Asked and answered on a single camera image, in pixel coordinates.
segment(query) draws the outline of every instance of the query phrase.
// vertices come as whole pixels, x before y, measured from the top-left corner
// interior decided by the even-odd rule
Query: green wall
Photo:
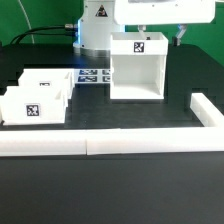
[[[77,21],[82,14],[82,0],[21,0],[33,28],[63,25]],[[3,45],[13,37],[28,30],[26,20],[17,0],[0,0],[0,40]],[[127,31],[136,31],[129,26]],[[176,25],[149,26],[148,31],[162,31],[171,40],[177,32]],[[71,37],[35,36],[37,43],[71,43]],[[211,24],[189,25],[182,43],[195,44],[224,65],[224,4],[216,3],[216,17]]]

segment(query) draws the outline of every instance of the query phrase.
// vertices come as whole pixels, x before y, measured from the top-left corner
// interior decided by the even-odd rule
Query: black surface
[[[18,85],[23,68],[109,68],[108,58],[78,56],[68,45],[9,45],[0,56],[0,94]],[[200,48],[169,46],[165,100],[110,100],[109,85],[76,85],[65,125],[0,127],[0,130],[200,127],[190,110],[192,92],[203,92],[223,112],[224,68]]]
[[[223,224],[224,154],[0,160],[4,224]]]
[[[109,62],[74,57],[68,46],[6,46],[2,92],[24,66],[108,68]],[[223,83],[223,67],[202,50],[170,47],[163,103],[111,102],[107,86],[77,86],[64,127],[30,128],[200,126],[188,108],[190,93],[202,91],[223,109]],[[0,223],[223,224],[223,175],[223,152],[1,158]]]

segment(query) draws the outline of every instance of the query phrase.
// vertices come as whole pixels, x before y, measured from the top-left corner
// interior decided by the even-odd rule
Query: white box
[[[71,99],[74,86],[74,69],[24,69],[19,86],[62,88]]]
[[[164,99],[168,40],[159,32],[112,33],[111,99]]]
[[[1,102],[4,125],[64,123],[65,100],[56,88],[7,87]]]

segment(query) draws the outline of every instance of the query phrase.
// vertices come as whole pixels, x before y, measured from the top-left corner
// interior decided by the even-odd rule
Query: black tabletop
[[[24,68],[109,68],[109,58],[74,54],[69,45],[8,45],[0,56],[0,94],[18,85]],[[190,110],[192,92],[203,92],[224,110],[224,68],[193,45],[169,46],[165,99],[110,100],[110,86],[76,85],[63,125],[0,126],[0,130],[200,127]]]
[[[66,45],[6,46],[2,94],[24,67],[109,68],[109,59]],[[166,77],[163,102],[110,102],[107,85],[76,86],[65,125],[30,128],[201,126],[189,110],[193,91],[223,110],[224,68],[198,47],[170,46]],[[113,122],[110,111],[120,113]],[[223,224],[223,174],[222,152],[1,158],[0,223]]]

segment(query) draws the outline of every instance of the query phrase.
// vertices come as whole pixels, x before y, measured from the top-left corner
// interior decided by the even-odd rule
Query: black cable
[[[19,38],[21,36],[23,36],[24,34],[20,34],[18,36],[16,36],[14,39]],[[26,33],[27,35],[43,35],[43,36],[75,36],[75,33],[35,33],[35,32],[30,32],[30,33]]]
[[[30,35],[30,33],[36,32],[36,31],[43,31],[43,30],[56,30],[56,29],[65,29],[64,25],[58,25],[58,26],[43,26],[43,27],[37,27],[31,30],[26,31],[25,33],[16,36],[15,38],[13,38],[13,40],[11,41],[11,44],[16,40],[16,44],[19,44],[20,41],[27,35]]]

